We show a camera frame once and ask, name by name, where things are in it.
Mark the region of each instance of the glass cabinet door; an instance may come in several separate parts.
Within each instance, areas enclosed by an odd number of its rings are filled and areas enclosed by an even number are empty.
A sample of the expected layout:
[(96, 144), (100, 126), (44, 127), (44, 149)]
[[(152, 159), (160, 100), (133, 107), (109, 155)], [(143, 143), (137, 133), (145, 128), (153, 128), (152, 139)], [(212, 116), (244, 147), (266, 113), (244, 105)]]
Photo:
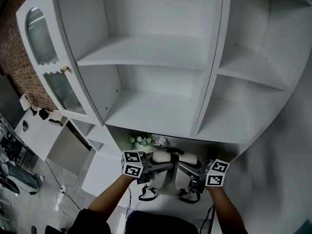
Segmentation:
[(65, 74), (44, 74), (46, 81), (65, 110), (86, 114)]
[(39, 8), (32, 8), (28, 13), (26, 32), (39, 65), (59, 61), (45, 16)]

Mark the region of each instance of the red brick wall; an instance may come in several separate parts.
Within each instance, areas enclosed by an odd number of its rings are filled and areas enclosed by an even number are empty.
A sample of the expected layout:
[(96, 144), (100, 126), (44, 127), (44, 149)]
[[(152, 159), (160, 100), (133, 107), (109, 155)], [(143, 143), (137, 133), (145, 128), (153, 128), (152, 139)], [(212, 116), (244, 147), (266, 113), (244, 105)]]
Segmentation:
[(28, 94), (34, 104), (48, 109), (56, 106), (46, 93), (24, 48), (16, 12), (25, 0), (9, 0), (0, 14), (0, 73), (10, 75), (20, 94)]

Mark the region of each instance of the white desk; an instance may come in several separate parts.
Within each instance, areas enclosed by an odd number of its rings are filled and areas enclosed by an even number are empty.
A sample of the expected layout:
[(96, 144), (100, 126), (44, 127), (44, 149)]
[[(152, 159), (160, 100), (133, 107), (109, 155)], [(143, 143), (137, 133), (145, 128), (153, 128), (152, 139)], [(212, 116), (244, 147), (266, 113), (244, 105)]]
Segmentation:
[[(50, 158), (58, 166), (79, 175), (89, 150), (66, 127), (49, 122), (49, 118), (42, 120), (38, 113), (28, 109), (17, 125), (15, 132), (21, 140), (45, 161)], [(28, 130), (23, 131), (23, 121), (28, 124)]]
[[(24, 120), (28, 124), (26, 132), (23, 131)], [(39, 158), (45, 161), (64, 127), (65, 125), (61, 127), (50, 123), (49, 118), (42, 120), (39, 112), (33, 116), (32, 111), (28, 109), (17, 125), (15, 132)]]

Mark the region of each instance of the electrical outlet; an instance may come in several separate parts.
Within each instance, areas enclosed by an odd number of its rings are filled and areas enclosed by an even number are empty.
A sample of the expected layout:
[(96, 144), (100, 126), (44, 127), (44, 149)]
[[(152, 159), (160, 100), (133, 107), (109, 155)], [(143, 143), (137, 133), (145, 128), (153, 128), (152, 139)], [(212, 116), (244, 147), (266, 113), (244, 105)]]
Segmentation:
[(61, 186), (61, 190), (58, 193), (58, 197), (57, 197), (57, 204), (55, 206), (55, 210), (58, 211), (59, 210), (59, 204), (61, 202), (61, 200), (64, 198), (64, 194), (66, 192), (67, 187), (65, 185)]
[(64, 194), (66, 192), (67, 187), (65, 185), (62, 185), (61, 190), (59, 192), (59, 198), (63, 199), (64, 198)]

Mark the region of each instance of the dark clothing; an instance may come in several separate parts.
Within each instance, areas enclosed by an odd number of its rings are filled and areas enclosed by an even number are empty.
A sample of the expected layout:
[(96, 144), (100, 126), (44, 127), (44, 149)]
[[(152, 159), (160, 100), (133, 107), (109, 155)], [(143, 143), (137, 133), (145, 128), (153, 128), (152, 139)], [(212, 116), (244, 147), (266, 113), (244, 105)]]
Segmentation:
[[(93, 233), (111, 234), (108, 224), (99, 213), (82, 210), (68, 234)], [(126, 234), (198, 234), (197, 228), (182, 219), (173, 216), (156, 215), (140, 211), (132, 212), (127, 220)], [(235, 231), (236, 234), (247, 234), (245, 230)]]

